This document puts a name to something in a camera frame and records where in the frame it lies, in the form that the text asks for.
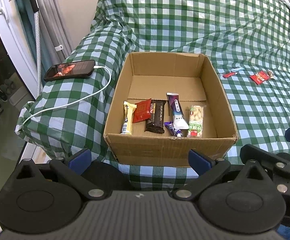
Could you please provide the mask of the blue white snack bar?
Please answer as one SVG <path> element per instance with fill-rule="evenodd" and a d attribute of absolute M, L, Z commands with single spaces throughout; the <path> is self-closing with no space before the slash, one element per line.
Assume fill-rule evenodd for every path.
<path fill-rule="evenodd" d="M 232 73 L 237 73 L 237 72 L 242 71 L 242 70 L 244 70 L 243 67 L 238 67 L 238 68 L 233 68 L 233 69 L 231 69 L 230 72 L 232 72 Z"/>

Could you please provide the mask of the red chip snack bag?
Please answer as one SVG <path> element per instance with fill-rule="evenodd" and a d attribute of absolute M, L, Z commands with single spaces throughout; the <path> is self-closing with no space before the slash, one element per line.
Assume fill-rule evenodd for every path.
<path fill-rule="evenodd" d="M 256 74 L 253 74 L 250 76 L 251 80 L 254 81 L 257 85 L 260 85 L 264 83 L 265 81 L 270 79 L 270 76 L 264 72 L 264 71 L 259 71 Z"/>

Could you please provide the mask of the red stick snack packet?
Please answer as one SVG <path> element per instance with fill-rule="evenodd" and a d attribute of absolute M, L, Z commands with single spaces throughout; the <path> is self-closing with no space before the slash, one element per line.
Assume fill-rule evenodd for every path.
<path fill-rule="evenodd" d="M 236 74 L 237 74 L 236 72 L 229 72 L 229 73 L 225 73 L 225 74 L 223 74 L 223 77 L 224 77 L 225 79 L 227 79 L 228 77 L 234 76 L 234 75 L 236 75 Z"/>

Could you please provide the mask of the purple white snack bar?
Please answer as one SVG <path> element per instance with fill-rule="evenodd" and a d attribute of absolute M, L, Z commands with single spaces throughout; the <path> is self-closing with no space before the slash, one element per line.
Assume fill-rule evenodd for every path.
<path fill-rule="evenodd" d="M 182 111 L 179 94 L 177 93 L 166 93 L 170 109 L 172 110 L 173 115 L 173 125 L 175 129 L 187 130 L 189 125 L 184 118 L 184 113 Z"/>

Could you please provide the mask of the black smartphone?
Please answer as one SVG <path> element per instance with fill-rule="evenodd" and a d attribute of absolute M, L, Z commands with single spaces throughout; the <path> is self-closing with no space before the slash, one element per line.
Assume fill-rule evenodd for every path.
<path fill-rule="evenodd" d="M 44 81 L 88 78 L 96 65 L 95 60 L 76 61 L 53 65 L 44 75 Z"/>

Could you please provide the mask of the grey curtain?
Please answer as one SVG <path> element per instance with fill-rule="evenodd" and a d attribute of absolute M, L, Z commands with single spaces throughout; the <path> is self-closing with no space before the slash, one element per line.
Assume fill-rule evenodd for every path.
<path fill-rule="evenodd" d="M 34 12 L 30 0 L 15 0 L 32 57 L 36 60 Z M 42 75 L 72 52 L 72 42 L 57 0 L 36 0 L 39 7 Z"/>

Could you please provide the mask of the red square fortune snack packet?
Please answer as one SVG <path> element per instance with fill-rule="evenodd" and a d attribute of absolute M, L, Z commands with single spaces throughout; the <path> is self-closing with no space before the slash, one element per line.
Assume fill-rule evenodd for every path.
<path fill-rule="evenodd" d="M 151 106 L 151 99 L 147 99 L 144 101 L 140 101 L 136 103 L 136 109 L 134 111 L 133 123 L 141 122 L 148 120 L 151 116 L 150 113 L 150 106 Z"/>

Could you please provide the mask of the white window frame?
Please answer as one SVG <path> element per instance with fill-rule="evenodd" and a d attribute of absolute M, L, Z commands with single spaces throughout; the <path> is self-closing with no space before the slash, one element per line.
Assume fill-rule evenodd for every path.
<path fill-rule="evenodd" d="M 20 78 L 37 98 L 37 71 L 15 0 L 0 0 L 0 37 Z"/>

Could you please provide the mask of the yellow white snack bar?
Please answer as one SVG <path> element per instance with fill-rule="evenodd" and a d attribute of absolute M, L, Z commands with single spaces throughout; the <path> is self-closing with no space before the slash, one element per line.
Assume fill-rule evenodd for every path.
<path fill-rule="evenodd" d="M 125 101 L 124 106 L 124 122 L 121 129 L 121 134 L 132 134 L 133 115 L 137 109 L 137 105 Z"/>

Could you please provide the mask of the green peanut snack packet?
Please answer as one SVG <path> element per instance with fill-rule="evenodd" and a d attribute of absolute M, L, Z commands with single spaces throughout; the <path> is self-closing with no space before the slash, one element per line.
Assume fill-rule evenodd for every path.
<path fill-rule="evenodd" d="M 189 108 L 188 138 L 201 138 L 206 105 L 192 105 Z"/>

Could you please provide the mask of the dark brown chocolate bar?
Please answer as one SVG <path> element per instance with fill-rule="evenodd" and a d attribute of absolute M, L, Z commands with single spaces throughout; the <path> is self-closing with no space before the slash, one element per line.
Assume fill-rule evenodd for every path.
<path fill-rule="evenodd" d="M 145 131 L 163 134 L 165 100 L 152 100 L 150 104 L 150 118 L 146 121 Z"/>

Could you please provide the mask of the black white floor lamp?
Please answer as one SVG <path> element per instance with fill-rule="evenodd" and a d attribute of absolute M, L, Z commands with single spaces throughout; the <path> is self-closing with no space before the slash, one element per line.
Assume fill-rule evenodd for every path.
<path fill-rule="evenodd" d="M 36 61 L 37 95 L 40 95 L 45 84 L 43 77 L 52 65 L 52 61 L 40 28 L 41 16 L 38 2 L 37 0 L 17 0 L 16 5 L 30 51 Z"/>

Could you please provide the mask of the small purple candy packet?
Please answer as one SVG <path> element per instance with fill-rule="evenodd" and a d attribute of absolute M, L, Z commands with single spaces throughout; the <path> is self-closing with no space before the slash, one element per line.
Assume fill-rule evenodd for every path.
<path fill-rule="evenodd" d="M 164 125 L 174 137 L 183 137 L 182 131 L 176 129 L 172 121 L 164 122 Z"/>

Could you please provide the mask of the small brown red candy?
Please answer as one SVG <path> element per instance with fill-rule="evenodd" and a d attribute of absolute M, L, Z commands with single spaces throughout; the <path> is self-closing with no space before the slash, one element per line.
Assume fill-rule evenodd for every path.
<path fill-rule="evenodd" d="M 272 71 L 268 71 L 268 75 L 270 77 L 270 79 L 275 79 L 274 73 Z"/>

